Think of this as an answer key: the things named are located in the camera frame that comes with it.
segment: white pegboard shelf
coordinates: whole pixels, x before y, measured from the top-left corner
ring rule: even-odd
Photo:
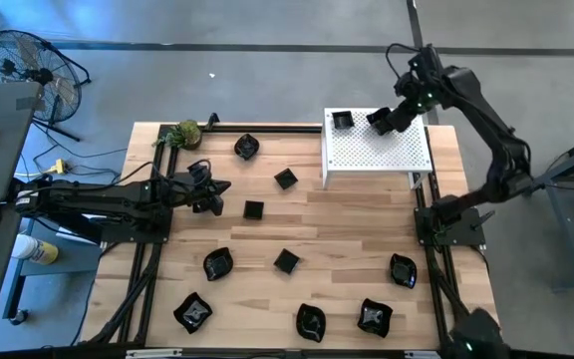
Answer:
[[[332,173],[419,173],[432,170],[425,127],[416,117],[403,133],[392,131],[383,136],[367,121],[377,109],[325,109],[323,123],[323,184]],[[351,111],[354,126],[336,130],[332,114]]]

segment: wooden tabletop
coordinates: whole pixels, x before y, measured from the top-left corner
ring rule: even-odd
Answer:
[[[159,123],[136,123],[124,174],[151,161],[151,143]],[[466,179],[453,127],[430,126],[430,143],[442,195],[463,194]],[[199,150],[181,151],[176,170],[208,158],[213,177],[230,180],[222,196],[222,216],[174,211],[169,242],[163,247],[147,336],[147,346],[209,348],[435,349],[437,331],[424,251],[417,244],[413,208],[416,198],[406,175],[334,177],[322,190],[320,135],[253,134],[260,152],[244,162],[233,153],[241,134],[205,134]],[[298,178],[282,190],[274,176],[286,168]],[[145,180],[142,171],[134,180]],[[246,200],[265,202],[262,220],[242,217]],[[227,246],[234,269],[208,282],[205,255]],[[287,248],[302,261],[291,276],[273,262]],[[123,243],[104,256],[94,284],[82,339],[89,339],[110,319],[126,295],[135,246]],[[393,253],[410,257],[418,283],[407,289],[391,283]],[[467,247],[452,249],[463,302],[496,316],[483,261]],[[213,315],[189,335],[172,311],[185,297],[198,294]],[[360,330],[365,298],[393,308],[387,338]],[[321,343],[301,338],[295,316],[302,303],[320,307],[327,317]],[[131,338],[141,313],[135,307]],[[447,321],[452,322],[446,305]]]

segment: electric fan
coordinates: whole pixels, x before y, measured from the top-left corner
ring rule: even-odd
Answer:
[[[86,73],[79,81],[72,65]],[[34,117],[53,125],[70,119],[81,105],[81,86],[90,74],[50,42],[27,32],[0,31],[0,83],[35,81],[43,88],[43,106]]]

